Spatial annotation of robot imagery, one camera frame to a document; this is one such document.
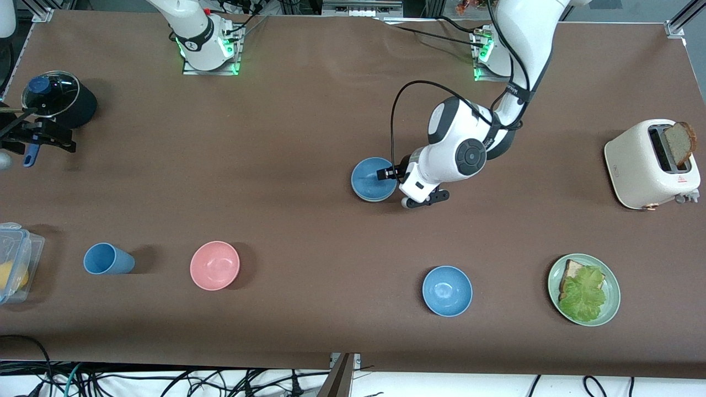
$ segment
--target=toast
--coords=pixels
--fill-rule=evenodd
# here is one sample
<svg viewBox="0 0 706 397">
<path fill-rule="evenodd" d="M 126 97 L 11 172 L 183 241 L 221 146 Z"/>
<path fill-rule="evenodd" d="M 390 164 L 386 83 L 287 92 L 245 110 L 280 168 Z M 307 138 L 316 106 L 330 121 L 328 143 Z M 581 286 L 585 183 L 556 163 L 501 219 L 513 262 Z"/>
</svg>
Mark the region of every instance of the toast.
<svg viewBox="0 0 706 397">
<path fill-rule="evenodd" d="M 679 122 L 664 132 L 666 144 L 678 167 L 684 165 L 691 153 L 696 150 L 696 133 L 685 122 Z"/>
<path fill-rule="evenodd" d="M 581 270 L 584 266 L 581 263 L 578 263 L 577 261 L 574 261 L 573 259 L 568 259 L 566 261 L 566 269 L 564 270 L 564 276 L 561 278 L 561 284 L 559 285 L 559 291 L 561 294 L 559 294 L 559 300 L 562 300 L 566 297 L 566 292 L 564 292 L 564 281 L 566 280 L 567 277 L 576 277 L 576 273 L 578 273 L 579 270 Z"/>
</svg>

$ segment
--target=lid knob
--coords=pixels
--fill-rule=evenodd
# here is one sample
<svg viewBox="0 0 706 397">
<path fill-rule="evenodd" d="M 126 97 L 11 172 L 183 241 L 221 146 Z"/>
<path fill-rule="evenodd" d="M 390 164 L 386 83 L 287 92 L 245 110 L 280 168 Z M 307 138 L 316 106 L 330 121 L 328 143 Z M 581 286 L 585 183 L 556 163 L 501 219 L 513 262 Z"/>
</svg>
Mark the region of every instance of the lid knob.
<svg viewBox="0 0 706 397">
<path fill-rule="evenodd" d="M 52 90 L 52 87 L 49 85 L 48 77 L 37 76 L 30 80 L 27 84 L 27 89 L 35 94 L 46 94 Z"/>
</svg>

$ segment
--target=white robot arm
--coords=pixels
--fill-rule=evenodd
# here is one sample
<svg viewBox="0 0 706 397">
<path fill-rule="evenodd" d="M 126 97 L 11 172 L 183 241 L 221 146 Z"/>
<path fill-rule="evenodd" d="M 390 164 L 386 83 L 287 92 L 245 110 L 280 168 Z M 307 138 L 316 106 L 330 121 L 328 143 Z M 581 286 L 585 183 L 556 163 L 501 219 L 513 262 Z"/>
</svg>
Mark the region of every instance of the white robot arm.
<svg viewBox="0 0 706 397">
<path fill-rule="evenodd" d="M 234 56 L 232 21 L 207 15 L 196 0 L 147 1 L 167 19 L 181 54 L 195 69 L 213 70 Z"/>
<path fill-rule="evenodd" d="M 500 0 L 494 12 L 495 50 L 488 63 L 508 62 L 514 71 L 496 110 L 451 97 L 432 112 L 429 145 L 400 165 L 378 171 L 379 179 L 398 178 L 407 195 L 403 206 L 431 205 L 448 198 L 438 185 L 467 179 L 512 143 L 527 103 L 551 57 L 554 30 L 570 0 Z"/>
</svg>

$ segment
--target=green plate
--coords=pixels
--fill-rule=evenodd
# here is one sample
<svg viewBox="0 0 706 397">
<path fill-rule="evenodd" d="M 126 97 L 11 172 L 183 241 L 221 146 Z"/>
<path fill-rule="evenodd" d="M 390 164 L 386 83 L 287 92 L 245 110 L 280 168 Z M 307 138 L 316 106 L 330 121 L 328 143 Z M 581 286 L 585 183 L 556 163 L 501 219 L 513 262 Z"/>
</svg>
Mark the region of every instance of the green plate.
<svg viewBox="0 0 706 397">
<path fill-rule="evenodd" d="M 599 314 L 598 318 L 595 320 L 577 321 L 567 316 L 564 312 L 561 311 L 561 308 L 559 308 L 559 285 L 561 284 L 561 278 L 564 276 L 564 271 L 566 270 L 566 261 L 568 259 L 573 259 L 574 261 L 577 261 L 578 263 L 581 263 L 584 266 L 598 266 L 601 268 L 601 273 L 606 276 L 606 280 L 604 281 L 604 285 L 602 288 L 603 292 L 605 292 L 606 294 L 606 301 L 605 303 L 603 303 L 603 305 L 601 305 L 601 314 Z M 554 265 L 551 267 L 551 270 L 549 271 L 549 280 L 547 281 L 547 285 L 549 287 L 549 299 L 551 299 L 551 303 L 554 303 L 554 306 L 559 311 L 559 313 L 561 313 L 570 321 L 582 326 L 602 326 L 603 324 L 612 320 L 613 317 L 615 317 L 616 313 L 618 312 L 618 308 L 620 307 L 620 286 L 618 285 L 618 280 L 616 279 L 616 276 L 613 274 L 611 269 L 606 266 L 605 263 L 590 255 L 569 254 L 562 256 L 558 261 L 554 262 Z"/>
</svg>

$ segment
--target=toaster slot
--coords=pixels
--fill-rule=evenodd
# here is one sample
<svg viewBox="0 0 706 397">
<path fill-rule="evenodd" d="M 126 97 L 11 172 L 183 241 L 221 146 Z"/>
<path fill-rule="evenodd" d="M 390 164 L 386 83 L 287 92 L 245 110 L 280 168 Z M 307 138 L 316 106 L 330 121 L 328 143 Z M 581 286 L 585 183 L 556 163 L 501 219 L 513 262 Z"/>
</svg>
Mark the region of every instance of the toaster slot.
<svg viewBox="0 0 706 397">
<path fill-rule="evenodd" d="M 658 124 L 650 126 L 647 129 L 652 148 L 654 149 L 654 156 L 657 158 L 657 162 L 662 171 L 668 174 L 685 174 L 691 171 L 691 161 L 687 160 L 680 166 L 677 166 L 674 162 L 674 158 L 671 155 L 671 151 L 667 148 L 667 142 L 664 137 L 664 132 L 670 127 L 671 125 L 669 124 Z"/>
</svg>

